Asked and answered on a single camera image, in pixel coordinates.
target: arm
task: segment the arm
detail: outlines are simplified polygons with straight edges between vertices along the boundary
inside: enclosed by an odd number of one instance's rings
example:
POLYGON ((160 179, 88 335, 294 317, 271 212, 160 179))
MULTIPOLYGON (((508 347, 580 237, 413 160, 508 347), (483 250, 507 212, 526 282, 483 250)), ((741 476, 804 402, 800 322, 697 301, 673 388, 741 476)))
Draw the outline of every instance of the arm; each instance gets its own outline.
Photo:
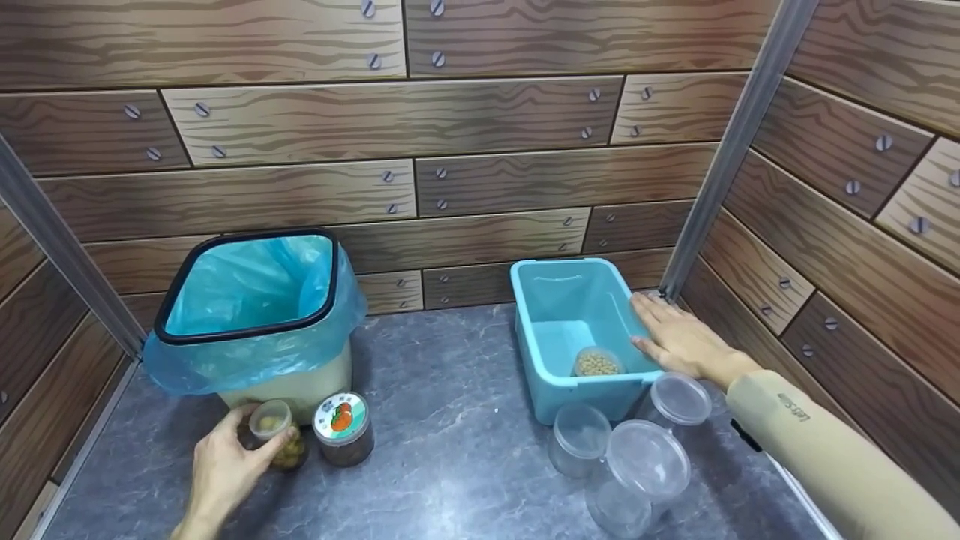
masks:
POLYGON ((631 297, 653 340, 634 344, 663 369, 727 392, 740 426, 793 474, 847 540, 960 539, 947 512, 883 452, 780 375, 661 299, 631 297))

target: plastic lid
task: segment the plastic lid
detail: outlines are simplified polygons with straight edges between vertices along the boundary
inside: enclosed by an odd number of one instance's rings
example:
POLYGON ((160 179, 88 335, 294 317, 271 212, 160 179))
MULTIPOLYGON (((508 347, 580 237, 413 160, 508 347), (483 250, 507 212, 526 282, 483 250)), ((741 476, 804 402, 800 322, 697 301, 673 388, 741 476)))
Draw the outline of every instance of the plastic lid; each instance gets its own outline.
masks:
POLYGON ((627 420, 613 430, 607 466, 624 487, 654 503, 670 501, 690 484, 690 459, 680 441, 646 420, 627 420))
POLYGON ((253 411, 250 431, 261 441, 269 441, 293 423, 294 415, 283 400, 270 400, 253 411))
POLYGON ((561 406, 553 423, 553 434, 561 448, 581 459, 596 459, 603 455, 610 433, 607 417, 581 403, 561 406))
POLYGON ((353 392, 326 398, 313 415, 313 432, 326 446, 348 445, 359 439, 369 426, 367 400, 353 392))
POLYGON ((703 424, 713 409, 703 385, 682 373, 667 372, 654 380, 650 399, 660 414, 681 426, 703 424))

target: metal frame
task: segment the metal frame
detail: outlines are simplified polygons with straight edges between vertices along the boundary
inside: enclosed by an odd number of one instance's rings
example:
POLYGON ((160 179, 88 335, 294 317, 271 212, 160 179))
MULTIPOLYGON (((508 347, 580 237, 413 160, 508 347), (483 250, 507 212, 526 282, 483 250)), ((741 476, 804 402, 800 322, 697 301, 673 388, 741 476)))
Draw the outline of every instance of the metal frame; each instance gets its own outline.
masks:
POLYGON ((2 135, 0 199, 84 299, 124 353, 140 359, 146 337, 143 329, 2 135))
POLYGON ((780 80, 800 45, 818 3, 819 0, 780 2, 767 37, 756 55, 754 68, 720 139, 720 146, 710 163, 704 184, 686 218, 677 247, 660 280, 660 294, 668 302, 676 302, 680 296, 690 268, 707 240, 707 233, 720 212, 720 205, 730 190, 740 163, 747 156, 760 121, 770 108, 780 80))

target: arm sleeve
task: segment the arm sleeve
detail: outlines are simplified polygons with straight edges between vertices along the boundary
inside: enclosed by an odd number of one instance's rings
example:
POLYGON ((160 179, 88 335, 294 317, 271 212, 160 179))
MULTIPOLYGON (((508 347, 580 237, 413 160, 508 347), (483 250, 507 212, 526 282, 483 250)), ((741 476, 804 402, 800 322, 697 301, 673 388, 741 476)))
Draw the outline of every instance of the arm sleeve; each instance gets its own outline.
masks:
POLYGON ((915 480, 777 373, 740 377, 727 403, 847 540, 960 539, 960 526, 915 480))

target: empty plastic cup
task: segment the empty plastic cup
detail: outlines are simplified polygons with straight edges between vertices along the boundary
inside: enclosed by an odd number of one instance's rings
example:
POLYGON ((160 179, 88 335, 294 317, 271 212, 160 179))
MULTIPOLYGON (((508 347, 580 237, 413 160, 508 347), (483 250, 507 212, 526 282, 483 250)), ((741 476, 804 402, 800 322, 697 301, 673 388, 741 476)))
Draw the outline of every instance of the empty plastic cup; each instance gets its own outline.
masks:
POLYGON ((690 484, 690 460, 664 428, 645 420, 621 423, 585 490, 597 526, 638 538, 690 484))
POLYGON ((682 373, 667 372, 654 380, 636 418, 672 430, 675 426, 703 424, 712 408, 702 384, 682 373))
POLYGON ((580 403, 563 405, 553 423, 547 455, 561 474, 585 478, 607 449, 610 433, 610 422, 599 410, 580 403))

